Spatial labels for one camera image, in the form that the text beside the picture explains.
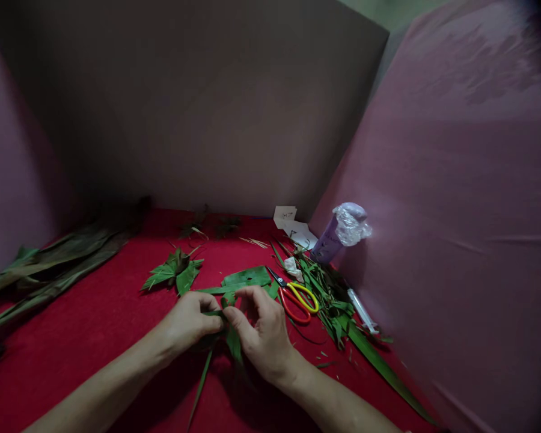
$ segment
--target yellow scissors handle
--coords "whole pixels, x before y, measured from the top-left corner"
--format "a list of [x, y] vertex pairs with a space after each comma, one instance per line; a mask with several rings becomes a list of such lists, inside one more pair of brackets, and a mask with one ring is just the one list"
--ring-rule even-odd
[[[304, 286], [301, 286], [300, 284], [297, 284], [297, 283], [287, 283], [287, 286], [293, 291], [293, 293], [295, 294], [295, 296], [297, 297], [297, 299], [301, 302], [301, 304], [311, 313], [316, 313], [319, 311], [319, 302], [317, 301], [317, 298], [315, 298], [315, 296], [311, 293], [311, 291], [309, 289], [307, 289], [306, 287]], [[310, 296], [310, 298], [313, 300], [313, 303], [314, 303], [314, 307], [311, 307], [310, 305], [308, 305], [308, 303], [302, 298], [301, 294], [295, 289], [295, 287], [297, 289], [300, 289], [302, 290], [303, 292], [305, 292], [308, 296]]]

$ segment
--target white paper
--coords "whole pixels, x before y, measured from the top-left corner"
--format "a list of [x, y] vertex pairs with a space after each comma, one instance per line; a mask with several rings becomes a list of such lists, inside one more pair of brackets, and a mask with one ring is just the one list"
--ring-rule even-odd
[[294, 206], [277, 206], [275, 207], [275, 216], [272, 219], [275, 221], [278, 229], [284, 228], [284, 221], [293, 221], [296, 215], [296, 207]]
[[299, 221], [283, 220], [283, 230], [293, 241], [298, 242], [304, 248], [311, 249], [317, 243], [317, 237], [308, 229], [307, 223]]

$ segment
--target pink fabric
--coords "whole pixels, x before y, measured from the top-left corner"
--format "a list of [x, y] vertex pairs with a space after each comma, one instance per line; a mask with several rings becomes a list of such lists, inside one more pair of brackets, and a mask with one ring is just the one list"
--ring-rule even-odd
[[340, 269], [447, 424], [541, 423], [541, 34], [513, 1], [415, 22], [311, 220], [369, 213]]
[[0, 270], [81, 217], [60, 162], [0, 56]]

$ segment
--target right hand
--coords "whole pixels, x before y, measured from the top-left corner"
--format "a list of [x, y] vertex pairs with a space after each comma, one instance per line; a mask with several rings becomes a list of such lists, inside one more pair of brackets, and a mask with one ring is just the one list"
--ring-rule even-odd
[[246, 356], [270, 383], [279, 386], [294, 381], [302, 357], [289, 341], [283, 307], [260, 286], [243, 287], [236, 296], [241, 299], [240, 310], [227, 307], [223, 313], [239, 335]]

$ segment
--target scissors blade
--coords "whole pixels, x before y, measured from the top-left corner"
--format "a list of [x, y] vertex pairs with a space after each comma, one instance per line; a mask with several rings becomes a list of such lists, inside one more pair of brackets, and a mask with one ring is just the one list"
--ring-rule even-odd
[[278, 283], [279, 286], [281, 286], [281, 287], [286, 287], [286, 286], [287, 286], [287, 282], [286, 282], [284, 279], [282, 279], [281, 277], [279, 277], [279, 276], [275, 273], [275, 271], [273, 271], [272, 269], [270, 269], [268, 266], [267, 266], [266, 268], [269, 270], [269, 272], [270, 272], [270, 274], [273, 276], [273, 278], [277, 281], [277, 283]]

